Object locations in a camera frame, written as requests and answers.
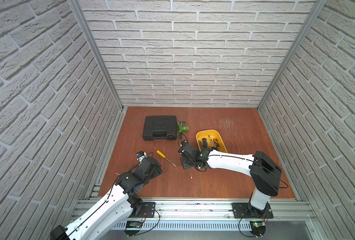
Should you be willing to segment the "dark red handle screwdriver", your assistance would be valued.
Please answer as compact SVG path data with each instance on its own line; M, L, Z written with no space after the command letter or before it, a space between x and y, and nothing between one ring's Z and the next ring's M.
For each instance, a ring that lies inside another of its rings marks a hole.
M198 143L199 143L200 151L203 150L204 149L203 143L201 141L198 141Z

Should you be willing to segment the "yellow transparent handle screwdriver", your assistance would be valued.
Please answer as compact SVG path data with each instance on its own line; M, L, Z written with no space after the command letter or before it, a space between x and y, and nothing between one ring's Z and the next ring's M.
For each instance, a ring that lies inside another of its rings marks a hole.
M176 165L175 165L173 162L171 162L171 161L166 157L166 155L164 155L161 151L157 150L156 153L157 153L159 156L161 156L163 159L167 160L167 161L168 161L170 164L172 164L174 167L176 167Z

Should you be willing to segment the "orange black stubby screwdriver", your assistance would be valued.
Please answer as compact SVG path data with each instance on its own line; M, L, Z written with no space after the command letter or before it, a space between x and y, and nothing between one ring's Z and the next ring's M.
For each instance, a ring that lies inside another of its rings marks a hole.
M213 139L213 141L214 141L216 147L219 148L219 147L220 147L220 144L219 144L218 140L215 138L215 139Z

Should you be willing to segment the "yellow black phillips screwdriver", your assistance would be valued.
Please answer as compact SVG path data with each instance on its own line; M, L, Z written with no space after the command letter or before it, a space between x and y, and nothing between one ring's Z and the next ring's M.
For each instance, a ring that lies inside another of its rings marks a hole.
M206 139L206 138L203 138L203 139L202 139L202 142L203 142L203 147L204 147L204 148L208 148L207 139Z

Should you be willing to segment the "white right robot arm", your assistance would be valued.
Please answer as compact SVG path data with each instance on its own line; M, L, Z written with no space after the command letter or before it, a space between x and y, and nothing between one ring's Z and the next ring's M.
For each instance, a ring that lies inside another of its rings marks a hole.
M185 170L195 168L224 169L242 173L253 179L255 189L247 205L247 214L260 217L266 212L269 199L279 193L282 169L264 152L253 155L222 153L213 149L201 151L182 141L179 148L182 166Z

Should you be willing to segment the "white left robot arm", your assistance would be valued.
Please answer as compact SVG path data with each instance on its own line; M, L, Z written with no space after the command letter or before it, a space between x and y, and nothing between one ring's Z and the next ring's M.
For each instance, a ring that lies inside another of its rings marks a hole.
M143 200L137 192L161 174L160 163L152 157L144 157L118 176L112 188L81 217L66 227L55 227L50 239L99 240L120 221L142 212Z

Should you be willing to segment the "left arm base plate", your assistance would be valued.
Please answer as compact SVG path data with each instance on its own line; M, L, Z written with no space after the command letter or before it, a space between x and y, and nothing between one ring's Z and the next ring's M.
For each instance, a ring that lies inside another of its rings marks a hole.
M137 204L131 214L131 218L154 218L155 202L142 202Z

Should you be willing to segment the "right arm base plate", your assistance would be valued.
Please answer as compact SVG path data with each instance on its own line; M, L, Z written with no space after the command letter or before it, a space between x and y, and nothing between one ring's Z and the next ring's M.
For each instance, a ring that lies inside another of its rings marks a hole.
M273 211L269 203L263 210L252 207L250 203L231 203L235 219L273 219Z

